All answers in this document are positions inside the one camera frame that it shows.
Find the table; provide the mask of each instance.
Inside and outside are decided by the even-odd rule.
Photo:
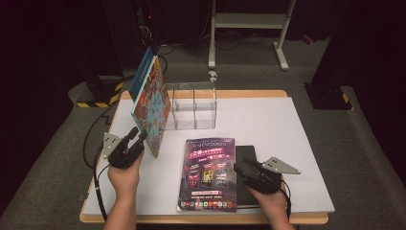
[[[296,0],[289,0],[286,13],[218,13],[215,11],[215,0],[212,8],[212,27],[209,49],[209,68],[215,68],[215,28],[251,28],[279,29],[279,40],[274,42],[274,48],[283,71],[289,70],[282,50],[284,38],[290,23]]]
[[[292,224],[326,223],[328,221],[328,213],[334,212],[334,207],[291,98],[288,98],[286,93],[281,90],[217,90],[217,104],[217,125],[215,129],[166,130],[160,155],[156,159],[146,148],[146,154],[140,169],[142,178],[137,194],[137,213],[139,214],[137,221],[139,223],[179,224],[267,223],[260,209],[238,209],[236,214],[176,212],[176,201],[181,179],[180,172],[183,164],[182,148],[184,147],[185,140],[217,135],[235,137],[236,145],[253,144],[256,147],[259,161],[265,161],[269,158],[268,151],[272,150],[274,151],[274,156],[301,170],[302,174],[300,176],[284,176],[292,191],[293,206],[290,221]],[[267,112],[267,117],[272,118],[271,121],[266,121],[266,124],[272,126],[260,125],[261,127],[266,127],[266,132],[269,135],[269,138],[266,139],[269,139],[268,141],[264,141],[263,137],[260,137],[263,135],[261,135],[259,128],[246,130],[244,127],[246,123],[248,123],[248,126],[257,124],[258,121],[256,119],[238,123],[236,120],[238,119],[237,114],[235,117],[225,114],[227,107],[236,107],[235,104],[246,104],[245,106],[258,106],[262,104],[261,110]],[[273,104],[271,106],[273,107],[272,111],[267,110],[270,108],[267,104]],[[125,91],[121,96],[109,131],[110,133],[124,136],[132,129],[135,125],[130,116],[132,105],[133,102],[128,92]],[[285,120],[285,112],[290,114],[289,116],[293,119]],[[225,128],[227,124],[233,124],[233,127],[241,127],[244,132],[238,133],[239,129],[233,130],[232,127]],[[281,130],[280,126],[286,127],[286,129]],[[106,164],[105,160],[100,159],[98,171]],[[101,193],[108,213],[114,203],[115,193],[106,173],[101,175]],[[98,208],[92,181],[89,188],[89,196],[84,201],[80,212],[80,220],[83,222],[103,222]]]

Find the white metal stand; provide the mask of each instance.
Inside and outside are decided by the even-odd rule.
[[[290,17],[296,0],[290,0],[287,13],[216,13],[215,0],[212,9],[212,33],[209,50],[209,68],[215,68],[215,29],[216,28],[251,28],[251,29],[280,29],[279,40],[274,47],[281,64],[281,69],[289,69],[282,51],[282,45],[289,26]]]

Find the black notebook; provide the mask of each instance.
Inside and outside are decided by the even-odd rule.
[[[243,166],[242,169],[245,172],[251,171],[252,167],[244,166],[248,164],[247,162],[244,162],[244,158],[247,159],[248,162],[257,161],[254,146],[236,146],[236,164],[239,166]],[[259,208],[258,201],[245,187],[244,179],[239,174],[237,174],[237,208],[238,209]]]

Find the person's right hand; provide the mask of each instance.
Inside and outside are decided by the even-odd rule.
[[[272,195],[265,195],[257,190],[249,187],[247,188],[257,199],[259,207],[265,214],[266,219],[268,220],[272,229],[294,229],[286,214],[286,197],[281,191],[277,191]]]

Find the magazine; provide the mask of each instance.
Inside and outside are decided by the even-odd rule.
[[[178,211],[237,211],[233,138],[187,140]]]
[[[159,58],[149,48],[128,91],[134,101],[131,115],[138,129],[147,131],[146,142],[155,157],[170,111],[169,94],[164,86]]]

